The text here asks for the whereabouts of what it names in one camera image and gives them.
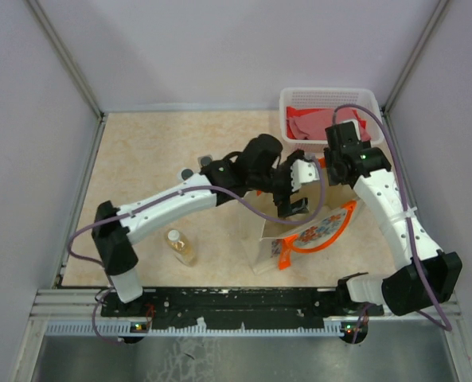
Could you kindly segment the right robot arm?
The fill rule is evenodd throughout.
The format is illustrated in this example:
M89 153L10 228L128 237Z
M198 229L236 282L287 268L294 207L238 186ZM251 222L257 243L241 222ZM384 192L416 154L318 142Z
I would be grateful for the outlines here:
M392 275L357 275L336 296L352 315L365 302L387 305L403 316L450 299L462 270L457 253L444 252L426 233L414 209L403 207L400 187L384 152L363 142L346 121L327 128L324 149L331 185L347 185L366 204L386 239L396 267Z

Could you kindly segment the canvas bag orange handles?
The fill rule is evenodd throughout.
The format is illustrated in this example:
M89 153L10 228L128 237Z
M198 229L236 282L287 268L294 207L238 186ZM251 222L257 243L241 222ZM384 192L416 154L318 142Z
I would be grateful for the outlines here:
M243 205L238 206L239 235L248 263L257 275L274 269L284 270L304 255L313 255L334 244L357 219L364 203L347 185L330 186L326 171L324 182L304 185L291 198L308 199L308 212L288 218L309 220L319 204L322 208L308 224L288 225L265 220Z

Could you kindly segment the clear bottle black cap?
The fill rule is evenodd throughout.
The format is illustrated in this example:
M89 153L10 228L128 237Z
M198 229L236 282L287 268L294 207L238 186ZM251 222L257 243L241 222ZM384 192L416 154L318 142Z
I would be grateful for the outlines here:
M212 161L213 157L211 155L204 155L197 159L200 168L208 166Z

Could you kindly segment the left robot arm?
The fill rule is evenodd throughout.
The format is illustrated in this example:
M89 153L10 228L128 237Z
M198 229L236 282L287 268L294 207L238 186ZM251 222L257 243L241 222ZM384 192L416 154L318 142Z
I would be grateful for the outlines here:
M307 198L293 202L291 196L319 179L319 164L303 150L282 159L282 150L277 138L260 134L241 151L212 160L171 189L128 205L115 207L110 201L99 205L92 239L119 308L131 316L146 308L133 246L152 232L189 214L233 200L242 202L250 191L272 195L278 223L289 224L290 216L306 213Z

